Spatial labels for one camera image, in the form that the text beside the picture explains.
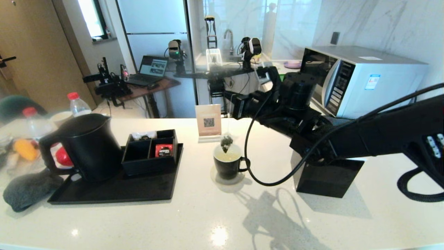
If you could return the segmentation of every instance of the wooden door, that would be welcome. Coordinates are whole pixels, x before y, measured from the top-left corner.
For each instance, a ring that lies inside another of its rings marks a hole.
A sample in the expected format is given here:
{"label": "wooden door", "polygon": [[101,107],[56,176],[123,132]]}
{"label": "wooden door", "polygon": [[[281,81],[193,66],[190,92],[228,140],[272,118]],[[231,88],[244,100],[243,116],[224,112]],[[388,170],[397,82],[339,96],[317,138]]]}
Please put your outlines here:
{"label": "wooden door", "polygon": [[17,57],[6,62],[17,94],[48,112],[68,109],[69,92],[96,108],[51,0],[0,0],[0,55]]}

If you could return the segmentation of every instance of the black organizer box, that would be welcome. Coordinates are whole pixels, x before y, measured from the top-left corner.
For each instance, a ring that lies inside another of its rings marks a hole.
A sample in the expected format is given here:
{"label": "black organizer box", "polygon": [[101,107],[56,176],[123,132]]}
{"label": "black organizer box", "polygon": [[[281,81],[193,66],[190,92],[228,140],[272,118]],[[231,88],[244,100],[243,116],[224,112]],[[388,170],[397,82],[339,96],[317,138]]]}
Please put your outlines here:
{"label": "black organizer box", "polygon": [[[157,144],[172,144],[173,155],[155,157]],[[130,135],[123,154],[122,166],[127,175],[169,170],[176,167],[177,150],[178,144],[174,129],[157,131],[156,139],[143,141],[135,141]]]}

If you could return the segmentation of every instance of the laptop screen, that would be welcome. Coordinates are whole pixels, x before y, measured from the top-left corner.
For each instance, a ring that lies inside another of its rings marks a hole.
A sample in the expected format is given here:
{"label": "laptop screen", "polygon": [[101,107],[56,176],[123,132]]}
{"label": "laptop screen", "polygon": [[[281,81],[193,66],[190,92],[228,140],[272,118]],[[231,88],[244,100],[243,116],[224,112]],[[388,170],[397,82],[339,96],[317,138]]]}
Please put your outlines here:
{"label": "laptop screen", "polygon": [[167,68],[168,59],[154,56],[143,56],[140,64],[140,74],[163,77]]}

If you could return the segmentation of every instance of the microwave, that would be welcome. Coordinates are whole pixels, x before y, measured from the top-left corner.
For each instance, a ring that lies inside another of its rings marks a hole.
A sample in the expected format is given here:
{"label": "microwave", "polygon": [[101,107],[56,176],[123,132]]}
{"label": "microwave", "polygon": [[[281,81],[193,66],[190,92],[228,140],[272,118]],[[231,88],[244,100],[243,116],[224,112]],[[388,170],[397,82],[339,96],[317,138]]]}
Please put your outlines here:
{"label": "microwave", "polygon": [[358,46],[305,48],[301,65],[315,79],[316,106],[346,119],[415,92],[427,70],[426,63]]}

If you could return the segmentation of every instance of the faucet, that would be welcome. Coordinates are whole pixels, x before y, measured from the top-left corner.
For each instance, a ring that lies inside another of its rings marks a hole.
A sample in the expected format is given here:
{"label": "faucet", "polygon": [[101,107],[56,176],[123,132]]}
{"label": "faucet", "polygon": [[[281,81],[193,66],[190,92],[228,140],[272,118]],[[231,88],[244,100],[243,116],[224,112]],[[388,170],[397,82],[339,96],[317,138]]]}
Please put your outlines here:
{"label": "faucet", "polygon": [[230,33],[230,56],[233,55],[234,52],[234,47],[233,47],[233,32],[231,31],[231,29],[226,29],[225,33],[223,34],[223,39],[226,39],[226,34]]}

